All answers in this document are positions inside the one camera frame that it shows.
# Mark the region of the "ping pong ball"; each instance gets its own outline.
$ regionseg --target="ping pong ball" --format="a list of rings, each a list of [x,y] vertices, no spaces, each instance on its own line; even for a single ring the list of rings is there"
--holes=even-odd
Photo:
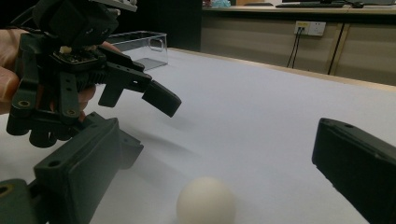
[[[216,178],[194,179],[178,196],[178,224],[232,224],[234,218],[234,196]]]

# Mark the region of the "clear container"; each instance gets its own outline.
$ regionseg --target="clear container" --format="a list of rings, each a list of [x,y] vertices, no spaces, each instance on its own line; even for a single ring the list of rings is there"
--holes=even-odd
[[[150,31],[111,35],[111,43],[137,63],[145,65],[145,71],[168,64],[166,34]]]

